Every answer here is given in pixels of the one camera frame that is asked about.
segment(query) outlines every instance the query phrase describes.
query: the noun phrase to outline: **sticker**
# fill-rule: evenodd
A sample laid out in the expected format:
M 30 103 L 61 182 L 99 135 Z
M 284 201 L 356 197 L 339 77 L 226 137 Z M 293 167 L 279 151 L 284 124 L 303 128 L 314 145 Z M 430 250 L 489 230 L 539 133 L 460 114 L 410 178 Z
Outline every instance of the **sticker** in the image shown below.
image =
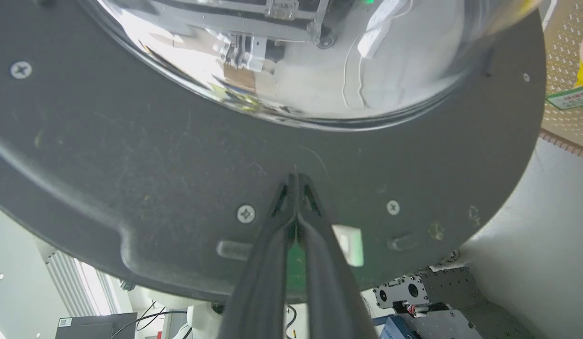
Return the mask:
M 547 101 L 560 110 L 583 106 L 583 86 L 547 96 Z
M 68 327 L 71 325 L 72 325 L 72 318 L 59 319 L 59 326 L 58 327 Z

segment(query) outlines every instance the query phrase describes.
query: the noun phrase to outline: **screw head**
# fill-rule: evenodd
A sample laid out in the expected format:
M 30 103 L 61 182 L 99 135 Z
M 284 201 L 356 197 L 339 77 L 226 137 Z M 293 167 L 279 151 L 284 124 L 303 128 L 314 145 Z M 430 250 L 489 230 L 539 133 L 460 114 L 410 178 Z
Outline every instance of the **screw head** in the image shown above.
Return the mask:
M 18 61 L 11 65 L 11 76 L 15 79 L 26 79 L 32 74 L 32 65 L 26 61 Z
M 398 215 L 400 213 L 400 204 L 395 200 L 390 200 L 386 208 L 391 215 Z
M 256 210 L 250 205 L 243 205 L 237 210 L 237 220 L 249 224 L 256 218 Z

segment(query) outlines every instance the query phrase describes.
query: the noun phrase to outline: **power strip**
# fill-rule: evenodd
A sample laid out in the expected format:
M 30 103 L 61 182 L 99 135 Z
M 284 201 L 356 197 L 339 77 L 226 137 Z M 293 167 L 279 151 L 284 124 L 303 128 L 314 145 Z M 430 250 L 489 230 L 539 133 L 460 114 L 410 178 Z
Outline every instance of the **power strip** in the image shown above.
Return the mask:
M 391 18 L 406 5 L 408 0 L 383 0 L 367 24 L 367 32 L 358 43 L 358 52 L 363 58 L 372 59 L 381 42 L 390 31 Z

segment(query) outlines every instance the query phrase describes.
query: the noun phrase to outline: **green label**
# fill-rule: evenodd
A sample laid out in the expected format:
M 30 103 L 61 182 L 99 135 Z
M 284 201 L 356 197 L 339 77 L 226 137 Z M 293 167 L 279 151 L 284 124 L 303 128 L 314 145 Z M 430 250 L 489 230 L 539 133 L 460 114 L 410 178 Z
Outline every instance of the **green label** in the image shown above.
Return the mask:
M 547 101 L 560 110 L 583 106 L 583 86 L 547 96 Z

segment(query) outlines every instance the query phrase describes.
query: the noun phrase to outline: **metal bracket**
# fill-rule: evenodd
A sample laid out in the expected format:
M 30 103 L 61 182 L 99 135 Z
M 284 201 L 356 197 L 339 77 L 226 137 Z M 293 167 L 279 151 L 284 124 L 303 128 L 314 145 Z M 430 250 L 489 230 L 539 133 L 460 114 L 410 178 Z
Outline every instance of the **metal bracket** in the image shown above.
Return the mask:
M 298 0 L 267 0 L 264 15 L 280 20 L 295 20 Z

